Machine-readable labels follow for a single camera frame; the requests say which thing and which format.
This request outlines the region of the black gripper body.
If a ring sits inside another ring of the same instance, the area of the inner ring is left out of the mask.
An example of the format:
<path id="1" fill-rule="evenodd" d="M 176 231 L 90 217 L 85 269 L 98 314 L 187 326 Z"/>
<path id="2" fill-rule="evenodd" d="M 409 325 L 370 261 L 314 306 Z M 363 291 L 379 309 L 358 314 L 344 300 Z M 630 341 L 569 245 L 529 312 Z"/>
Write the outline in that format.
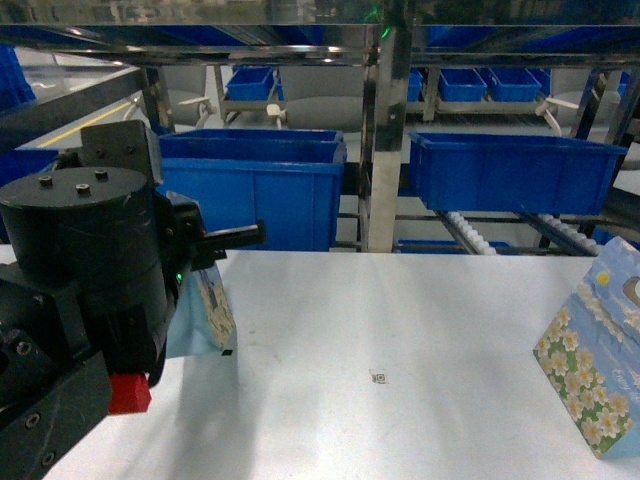
<path id="1" fill-rule="evenodd" d="M 194 202 L 173 204 L 154 191 L 151 194 L 156 225 L 157 259 L 149 269 L 150 280 L 183 280 L 192 272 L 206 270 L 227 258 L 203 225 Z"/>

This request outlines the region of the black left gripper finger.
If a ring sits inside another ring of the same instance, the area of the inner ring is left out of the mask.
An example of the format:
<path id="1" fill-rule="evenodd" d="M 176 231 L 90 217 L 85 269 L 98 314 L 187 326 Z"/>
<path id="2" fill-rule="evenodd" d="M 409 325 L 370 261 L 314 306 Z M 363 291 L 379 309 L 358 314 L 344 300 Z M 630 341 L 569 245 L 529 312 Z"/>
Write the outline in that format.
<path id="1" fill-rule="evenodd" d="M 198 242 L 215 250 L 237 249 L 261 245 L 266 241 L 266 227 L 263 220 L 230 229 L 205 233 Z"/>

